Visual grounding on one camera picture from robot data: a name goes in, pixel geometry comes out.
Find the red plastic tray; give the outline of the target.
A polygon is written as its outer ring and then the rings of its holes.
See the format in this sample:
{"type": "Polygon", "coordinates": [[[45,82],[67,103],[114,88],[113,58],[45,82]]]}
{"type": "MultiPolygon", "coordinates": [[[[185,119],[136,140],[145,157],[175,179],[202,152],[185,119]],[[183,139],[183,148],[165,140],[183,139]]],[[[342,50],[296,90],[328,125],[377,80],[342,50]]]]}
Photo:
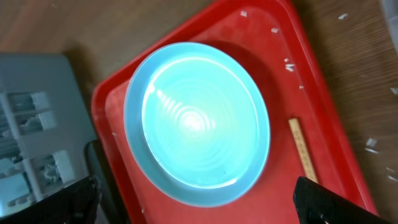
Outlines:
{"type": "Polygon", "coordinates": [[[318,181],[376,212],[323,75],[289,1],[217,1],[152,46],[204,42],[252,73],[269,109],[271,153],[259,182],[239,200],[195,208],[158,190],[135,162],[123,126],[123,101],[143,52],[95,89],[91,114],[132,223],[297,223],[293,203],[302,163],[288,120],[297,118],[318,181]]]}

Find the clear plastic bin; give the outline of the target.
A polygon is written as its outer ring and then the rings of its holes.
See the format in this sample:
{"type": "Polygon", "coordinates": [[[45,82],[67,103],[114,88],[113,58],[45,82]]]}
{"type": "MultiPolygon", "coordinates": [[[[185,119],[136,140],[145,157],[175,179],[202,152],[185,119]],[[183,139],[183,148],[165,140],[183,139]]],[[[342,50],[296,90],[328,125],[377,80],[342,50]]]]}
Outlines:
{"type": "Polygon", "coordinates": [[[389,34],[397,50],[397,32],[398,32],[398,0],[380,0],[383,16],[385,18],[389,34]]]}

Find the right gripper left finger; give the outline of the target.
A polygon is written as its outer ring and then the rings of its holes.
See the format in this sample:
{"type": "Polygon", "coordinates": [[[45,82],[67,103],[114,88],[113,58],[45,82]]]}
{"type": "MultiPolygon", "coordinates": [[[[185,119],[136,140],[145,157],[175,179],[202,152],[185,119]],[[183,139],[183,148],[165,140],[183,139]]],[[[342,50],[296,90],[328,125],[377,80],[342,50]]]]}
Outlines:
{"type": "Polygon", "coordinates": [[[94,224],[101,197],[100,181],[92,175],[2,218],[1,224],[94,224]]]}

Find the wooden chopstick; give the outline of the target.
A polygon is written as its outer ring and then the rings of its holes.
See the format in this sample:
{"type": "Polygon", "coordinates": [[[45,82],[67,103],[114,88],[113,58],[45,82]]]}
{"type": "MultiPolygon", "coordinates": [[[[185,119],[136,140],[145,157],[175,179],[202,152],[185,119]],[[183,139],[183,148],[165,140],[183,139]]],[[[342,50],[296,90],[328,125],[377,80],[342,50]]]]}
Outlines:
{"type": "Polygon", "coordinates": [[[317,175],[314,166],[312,164],[312,160],[308,152],[307,145],[305,143],[305,138],[303,136],[299,120],[297,118],[289,119],[289,126],[303,166],[305,176],[308,179],[318,183],[317,175]]]}

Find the grey dishwasher rack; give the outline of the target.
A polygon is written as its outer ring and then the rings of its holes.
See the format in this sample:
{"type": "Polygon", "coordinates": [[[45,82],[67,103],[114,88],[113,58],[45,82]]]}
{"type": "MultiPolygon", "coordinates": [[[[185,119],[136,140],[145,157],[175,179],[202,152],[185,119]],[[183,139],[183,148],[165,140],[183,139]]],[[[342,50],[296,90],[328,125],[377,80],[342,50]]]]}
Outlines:
{"type": "Polygon", "coordinates": [[[1,54],[1,216],[89,175],[96,133],[61,54],[1,54]]]}

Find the large light blue plate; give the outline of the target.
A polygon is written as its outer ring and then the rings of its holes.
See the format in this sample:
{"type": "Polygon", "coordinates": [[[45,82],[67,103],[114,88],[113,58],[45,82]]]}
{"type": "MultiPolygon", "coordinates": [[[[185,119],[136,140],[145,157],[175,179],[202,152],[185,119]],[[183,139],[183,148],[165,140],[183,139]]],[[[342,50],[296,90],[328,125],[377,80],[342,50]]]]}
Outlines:
{"type": "Polygon", "coordinates": [[[247,70],[210,45],[178,42],[139,64],[124,99],[130,151],[168,197],[219,207],[245,195],[270,153],[267,106],[247,70]]]}

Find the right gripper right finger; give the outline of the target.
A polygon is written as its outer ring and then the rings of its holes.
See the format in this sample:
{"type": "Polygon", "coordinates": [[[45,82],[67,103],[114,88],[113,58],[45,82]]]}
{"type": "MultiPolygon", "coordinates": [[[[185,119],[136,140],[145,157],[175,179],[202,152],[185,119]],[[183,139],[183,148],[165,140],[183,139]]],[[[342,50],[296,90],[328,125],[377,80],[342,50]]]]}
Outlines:
{"type": "Polygon", "coordinates": [[[298,178],[293,201],[300,224],[390,224],[306,177],[298,178]]]}

